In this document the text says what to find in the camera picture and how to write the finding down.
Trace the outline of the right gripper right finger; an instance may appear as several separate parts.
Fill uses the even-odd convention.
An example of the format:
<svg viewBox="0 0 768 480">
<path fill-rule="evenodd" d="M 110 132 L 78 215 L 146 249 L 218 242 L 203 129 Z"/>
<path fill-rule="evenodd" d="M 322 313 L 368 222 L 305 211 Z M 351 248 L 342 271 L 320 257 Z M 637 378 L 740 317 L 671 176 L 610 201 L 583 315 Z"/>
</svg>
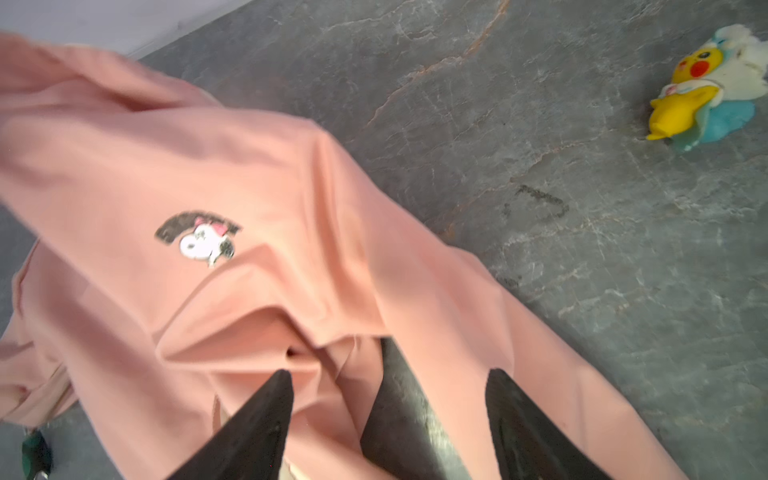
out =
<svg viewBox="0 0 768 480">
<path fill-rule="evenodd" d="M 485 403 L 502 479 L 609 479 L 505 371 L 489 372 Z"/>
</svg>

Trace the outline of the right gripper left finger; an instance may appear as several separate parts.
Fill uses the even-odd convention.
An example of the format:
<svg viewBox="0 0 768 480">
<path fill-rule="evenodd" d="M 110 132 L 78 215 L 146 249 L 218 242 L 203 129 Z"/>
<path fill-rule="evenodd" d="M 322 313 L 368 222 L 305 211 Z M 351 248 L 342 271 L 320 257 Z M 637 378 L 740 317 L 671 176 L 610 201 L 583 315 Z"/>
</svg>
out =
<svg viewBox="0 0 768 480">
<path fill-rule="evenodd" d="M 170 480 L 278 479 L 293 400 L 290 373 L 276 371 Z"/>
</svg>

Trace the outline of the pink Snoopy zip jacket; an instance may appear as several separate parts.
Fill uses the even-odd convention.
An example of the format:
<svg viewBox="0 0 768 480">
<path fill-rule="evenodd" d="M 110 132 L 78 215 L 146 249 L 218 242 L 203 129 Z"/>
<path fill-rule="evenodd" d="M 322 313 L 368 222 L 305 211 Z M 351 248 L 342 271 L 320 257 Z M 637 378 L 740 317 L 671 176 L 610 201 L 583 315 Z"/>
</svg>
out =
<svg viewBox="0 0 768 480">
<path fill-rule="evenodd" d="M 118 54 L 1 37 L 1 201 L 36 236 L 1 418 L 79 403 L 119 472 L 164 479 L 277 370 L 288 479 L 383 479 L 360 440 L 405 357 L 469 474 L 497 479 L 490 373 L 611 479 L 680 479 L 631 404 L 314 122 L 230 109 Z"/>
</svg>

